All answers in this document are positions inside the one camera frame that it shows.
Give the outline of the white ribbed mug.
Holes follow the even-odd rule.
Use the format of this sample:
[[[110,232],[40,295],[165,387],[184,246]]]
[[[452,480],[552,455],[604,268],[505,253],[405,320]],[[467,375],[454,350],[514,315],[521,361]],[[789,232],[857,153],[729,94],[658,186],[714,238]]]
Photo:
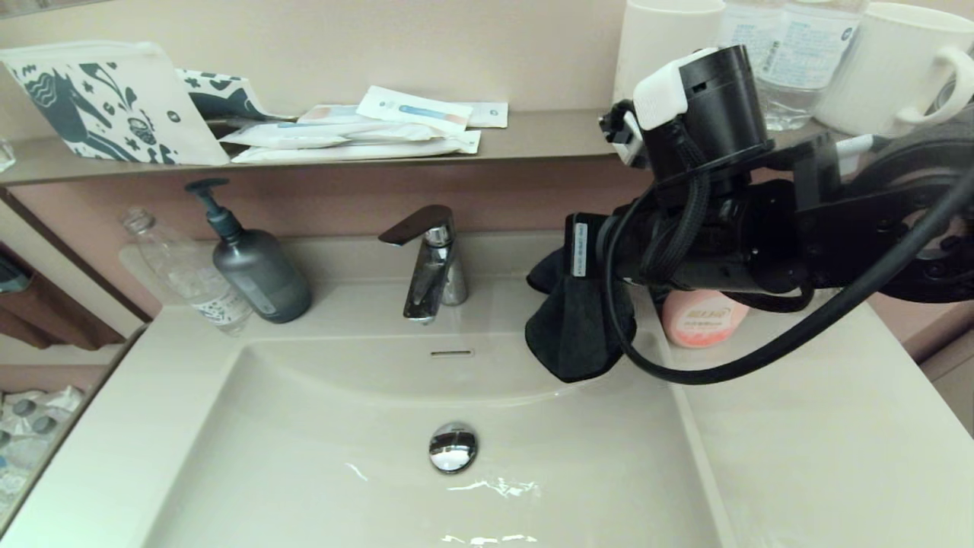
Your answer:
[[[970,18],[874,2],[813,118],[842,134],[887,138],[946,122],[974,98],[972,48]]]

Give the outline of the grey pump dispenser bottle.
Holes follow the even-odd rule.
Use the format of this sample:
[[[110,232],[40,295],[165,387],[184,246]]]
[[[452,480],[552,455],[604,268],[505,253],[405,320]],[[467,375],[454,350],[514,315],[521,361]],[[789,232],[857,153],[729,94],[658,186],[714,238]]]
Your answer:
[[[304,315],[312,305],[307,280],[271,233],[244,228],[229,208],[216,201],[213,188],[227,178],[202,178],[185,185],[205,207],[206,221],[218,236],[212,260],[220,274],[264,320],[282,325]]]

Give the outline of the white ceramic sink basin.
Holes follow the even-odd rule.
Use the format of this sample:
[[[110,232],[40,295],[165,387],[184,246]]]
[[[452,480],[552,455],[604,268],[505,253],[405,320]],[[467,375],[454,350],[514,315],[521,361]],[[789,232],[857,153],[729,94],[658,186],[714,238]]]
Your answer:
[[[435,470],[439,427],[476,460]],[[144,548],[725,548],[667,385],[553,377],[521,333],[241,350]]]

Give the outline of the white packet with peach print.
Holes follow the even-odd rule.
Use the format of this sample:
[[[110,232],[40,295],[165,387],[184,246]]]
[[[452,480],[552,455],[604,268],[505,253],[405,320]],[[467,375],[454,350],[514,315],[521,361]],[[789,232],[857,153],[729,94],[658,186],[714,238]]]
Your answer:
[[[379,120],[359,114],[357,104],[317,104],[299,116],[296,122],[317,125],[348,125],[375,123]]]

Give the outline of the grey wall shelf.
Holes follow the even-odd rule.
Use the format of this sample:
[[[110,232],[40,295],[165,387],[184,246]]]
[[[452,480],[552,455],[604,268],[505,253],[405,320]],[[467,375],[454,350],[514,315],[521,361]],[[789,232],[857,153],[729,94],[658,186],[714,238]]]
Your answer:
[[[374,161],[272,162],[220,166],[164,165],[81,158],[60,140],[41,138],[15,142],[15,163],[0,173],[0,188],[50,183],[83,183],[150,176],[222,177],[244,170],[345,169],[438,165],[491,165],[518,162],[599,161],[617,159],[597,119],[599,109],[515,111],[506,129],[483,129],[477,154],[450,154]]]

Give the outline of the white packet with blue toothbrush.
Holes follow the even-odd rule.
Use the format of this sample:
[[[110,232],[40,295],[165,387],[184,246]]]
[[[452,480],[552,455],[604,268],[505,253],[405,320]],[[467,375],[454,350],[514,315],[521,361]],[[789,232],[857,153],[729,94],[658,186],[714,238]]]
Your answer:
[[[412,96],[373,84],[359,101],[356,114],[374,120],[420,124],[445,134],[460,134],[466,131],[473,108]]]

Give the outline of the chrome faucet lever handle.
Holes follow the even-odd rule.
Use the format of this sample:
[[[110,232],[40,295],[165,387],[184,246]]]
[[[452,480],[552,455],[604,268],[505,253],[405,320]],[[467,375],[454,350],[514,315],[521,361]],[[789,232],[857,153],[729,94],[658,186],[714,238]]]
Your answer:
[[[455,239],[454,216],[447,205],[427,205],[378,236],[387,245],[402,247],[421,238],[429,247],[449,247]]]

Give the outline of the white plain tumbler cup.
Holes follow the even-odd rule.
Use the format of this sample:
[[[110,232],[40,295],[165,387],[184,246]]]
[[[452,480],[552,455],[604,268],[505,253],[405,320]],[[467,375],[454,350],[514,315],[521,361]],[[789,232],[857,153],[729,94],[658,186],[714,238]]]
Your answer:
[[[626,0],[612,102],[671,60],[714,46],[724,0]]]

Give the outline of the pink hand soap pump bottle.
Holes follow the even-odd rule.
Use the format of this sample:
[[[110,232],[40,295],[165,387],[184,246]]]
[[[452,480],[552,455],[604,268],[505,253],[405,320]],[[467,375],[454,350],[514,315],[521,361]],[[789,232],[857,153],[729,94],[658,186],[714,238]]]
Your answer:
[[[675,346],[709,348],[730,339],[749,312],[718,291],[672,291],[662,304],[662,327]]]

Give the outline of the small white square packet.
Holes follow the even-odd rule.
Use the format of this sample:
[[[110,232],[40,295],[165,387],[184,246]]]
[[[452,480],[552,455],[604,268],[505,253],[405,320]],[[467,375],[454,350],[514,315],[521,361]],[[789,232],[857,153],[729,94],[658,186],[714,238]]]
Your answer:
[[[508,128],[508,103],[462,103],[472,108],[467,128],[506,129]]]

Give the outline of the dark grey microfibre cloth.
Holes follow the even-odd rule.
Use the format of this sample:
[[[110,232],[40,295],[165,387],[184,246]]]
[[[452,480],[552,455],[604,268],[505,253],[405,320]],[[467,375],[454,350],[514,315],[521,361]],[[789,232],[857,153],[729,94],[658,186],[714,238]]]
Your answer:
[[[529,271],[527,284],[546,298],[525,323],[525,343],[550,374],[565,383],[586,381],[623,357],[601,281],[566,273],[561,247]]]

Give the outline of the clear water bottle white label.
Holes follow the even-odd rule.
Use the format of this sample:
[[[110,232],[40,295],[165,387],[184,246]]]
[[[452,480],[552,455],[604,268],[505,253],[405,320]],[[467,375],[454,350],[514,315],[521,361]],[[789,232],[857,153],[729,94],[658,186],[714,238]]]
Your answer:
[[[764,52],[775,39],[786,0],[724,0],[717,45],[744,45],[749,52]]]
[[[804,127],[830,86],[870,0],[784,0],[755,76],[766,128]]]

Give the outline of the grey blue object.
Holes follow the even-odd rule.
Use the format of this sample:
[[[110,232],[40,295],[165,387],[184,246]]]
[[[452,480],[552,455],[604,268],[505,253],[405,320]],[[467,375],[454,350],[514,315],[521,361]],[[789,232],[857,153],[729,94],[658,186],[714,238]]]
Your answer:
[[[29,268],[0,250],[0,295],[17,294],[27,290],[32,277],[33,273]]]

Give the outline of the small white teal print pouch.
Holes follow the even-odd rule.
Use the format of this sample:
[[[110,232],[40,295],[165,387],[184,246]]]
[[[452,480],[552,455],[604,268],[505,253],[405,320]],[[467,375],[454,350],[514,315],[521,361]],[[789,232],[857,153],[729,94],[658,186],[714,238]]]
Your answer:
[[[239,118],[257,121],[295,121],[296,115],[274,113],[264,107],[245,77],[213,72],[175,70],[190,100],[205,120]]]

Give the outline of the chrome sink faucet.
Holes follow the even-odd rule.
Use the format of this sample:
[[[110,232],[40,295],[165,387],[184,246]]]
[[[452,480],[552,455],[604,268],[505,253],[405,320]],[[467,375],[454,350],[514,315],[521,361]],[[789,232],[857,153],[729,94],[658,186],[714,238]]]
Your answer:
[[[428,229],[421,240],[418,257],[403,308],[407,320],[434,323],[442,306],[456,307],[467,300],[465,271],[452,221]]]

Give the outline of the long white plastic packet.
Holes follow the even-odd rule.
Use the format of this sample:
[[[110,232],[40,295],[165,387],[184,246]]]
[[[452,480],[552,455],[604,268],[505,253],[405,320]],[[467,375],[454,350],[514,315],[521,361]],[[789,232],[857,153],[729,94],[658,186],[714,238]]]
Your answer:
[[[278,150],[313,149],[369,142],[425,142],[449,135],[422,124],[373,121],[348,124],[257,123],[224,135],[223,145]]]

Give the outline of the chrome drain stopper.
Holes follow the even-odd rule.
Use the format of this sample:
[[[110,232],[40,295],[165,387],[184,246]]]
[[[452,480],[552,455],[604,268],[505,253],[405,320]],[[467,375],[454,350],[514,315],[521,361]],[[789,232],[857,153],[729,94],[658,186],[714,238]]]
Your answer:
[[[442,474],[459,474],[476,460],[476,430],[463,421],[453,421],[438,428],[428,442],[428,457]]]

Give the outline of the large white teal print pouch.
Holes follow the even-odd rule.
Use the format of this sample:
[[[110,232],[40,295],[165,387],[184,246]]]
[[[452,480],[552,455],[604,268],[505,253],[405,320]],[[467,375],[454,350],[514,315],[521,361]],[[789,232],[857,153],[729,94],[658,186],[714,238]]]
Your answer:
[[[82,158],[221,166],[229,156],[155,43],[76,41],[0,49],[0,62]]]

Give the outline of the plastic wrapped bottle pack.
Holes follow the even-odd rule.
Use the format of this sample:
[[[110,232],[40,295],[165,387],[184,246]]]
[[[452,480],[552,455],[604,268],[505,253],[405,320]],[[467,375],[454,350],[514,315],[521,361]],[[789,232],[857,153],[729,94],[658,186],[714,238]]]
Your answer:
[[[0,393],[0,519],[11,513],[84,395],[73,386]]]

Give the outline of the clear empty plastic bottle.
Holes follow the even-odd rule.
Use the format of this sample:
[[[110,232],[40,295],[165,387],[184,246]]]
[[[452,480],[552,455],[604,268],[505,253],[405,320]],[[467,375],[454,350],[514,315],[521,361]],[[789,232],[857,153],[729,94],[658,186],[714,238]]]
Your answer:
[[[253,309],[216,270],[212,250],[160,221],[153,212],[132,207],[119,220],[135,239],[149,269],[220,332],[239,336]]]

